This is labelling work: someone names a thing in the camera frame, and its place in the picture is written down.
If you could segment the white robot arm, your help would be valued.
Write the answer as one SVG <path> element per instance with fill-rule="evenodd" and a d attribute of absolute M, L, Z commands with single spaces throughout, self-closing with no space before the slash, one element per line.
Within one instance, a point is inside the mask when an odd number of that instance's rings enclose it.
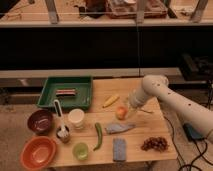
<path fill-rule="evenodd" d="M 149 99 L 156 97 L 186 118 L 213 144 L 213 111 L 176 93 L 168 85 L 168 78 L 164 75 L 146 75 L 142 78 L 140 86 L 129 94 L 127 104 L 133 109 L 138 109 Z"/>

